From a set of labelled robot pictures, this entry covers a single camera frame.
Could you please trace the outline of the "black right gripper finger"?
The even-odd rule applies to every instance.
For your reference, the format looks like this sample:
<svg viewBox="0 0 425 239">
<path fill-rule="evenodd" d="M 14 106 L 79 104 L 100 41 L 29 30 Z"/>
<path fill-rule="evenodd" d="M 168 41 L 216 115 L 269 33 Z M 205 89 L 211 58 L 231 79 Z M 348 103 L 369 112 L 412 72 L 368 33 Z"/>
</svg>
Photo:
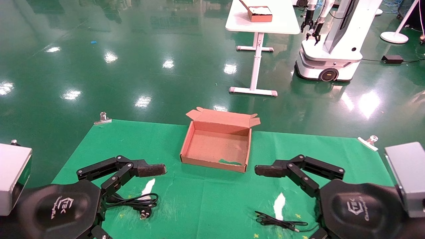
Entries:
<svg viewBox="0 0 425 239">
<path fill-rule="evenodd" d="M 290 160 L 276 159 L 272 165 L 256 165 L 255 173 L 259 176 L 283 178 L 288 177 L 310 197 L 319 196 L 319 185 L 304 172 L 326 178 L 342 180 L 343 168 L 314 159 L 310 156 L 298 155 Z"/>
</svg>

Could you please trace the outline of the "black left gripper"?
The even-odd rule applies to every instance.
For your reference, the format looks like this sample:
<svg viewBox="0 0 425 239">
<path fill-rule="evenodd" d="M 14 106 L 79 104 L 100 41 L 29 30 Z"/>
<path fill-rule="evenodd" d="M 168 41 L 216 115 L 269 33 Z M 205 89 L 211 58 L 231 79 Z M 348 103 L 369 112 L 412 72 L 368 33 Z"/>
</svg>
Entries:
<svg viewBox="0 0 425 239">
<path fill-rule="evenodd" d="M 164 164 L 148 164 L 118 155 L 76 171 L 80 181 L 24 189 L 7 216 L 8 239 L 111 239 L 101 227 L 110 197 L 133 177 L 166 173 Z M 101 188 L 93 180 L 111 175 Z"/>
</svg>

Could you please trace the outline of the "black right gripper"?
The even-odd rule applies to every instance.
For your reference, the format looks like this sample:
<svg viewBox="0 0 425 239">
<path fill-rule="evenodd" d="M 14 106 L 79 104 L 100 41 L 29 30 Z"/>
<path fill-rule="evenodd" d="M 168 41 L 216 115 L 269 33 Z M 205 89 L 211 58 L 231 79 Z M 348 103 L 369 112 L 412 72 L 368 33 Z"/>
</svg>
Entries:
<svg viewBox="0 0 425 239">
<path fill-rule="evenodd" d="M 394 187 L 332 180 L 319 192 L 319 227 L 310 239 L 423 239 L 424 218 L 412 218 Z"/>
</svg>

